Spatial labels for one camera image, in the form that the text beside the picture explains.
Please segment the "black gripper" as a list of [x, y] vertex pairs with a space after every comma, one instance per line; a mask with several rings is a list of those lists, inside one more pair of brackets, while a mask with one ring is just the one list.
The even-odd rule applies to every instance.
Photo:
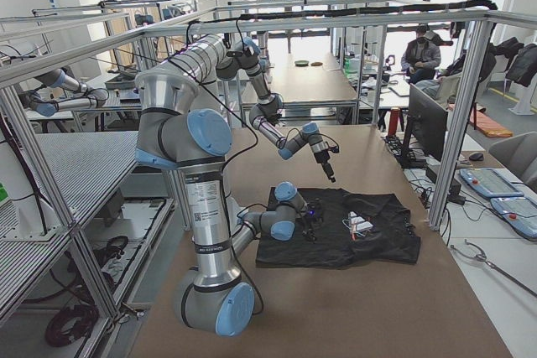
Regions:
[[324, 223], [324, 208], [321, 202], [307, 202], [302, 216], [303, 232], [313, 232]]
[[329, 162], [330, 155], [328, 150], [322, 150], [320, 152], [314, 153], [316, 162], [322, 167], [326, 177], [332, 182], [336, 182], [335, 174], [333, 168]]

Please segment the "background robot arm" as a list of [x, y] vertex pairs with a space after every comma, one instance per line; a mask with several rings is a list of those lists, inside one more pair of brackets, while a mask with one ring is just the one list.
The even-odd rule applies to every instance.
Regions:
[[[102, 107], [109, 97], [106, 88], [93, 88], [87, 83], [67, 75], [60, 68], [34, 78], [41, 83], [41, 86], [30, 91], [23, 91], [18, 97], [23, 107], [29, 108], [44, 117], [51, 117], [56, 112], [61, 111]], [[64, 94], [60, 97], [45, 100], [39, 94], [39, 90], [46, 87], [60, 88]]]

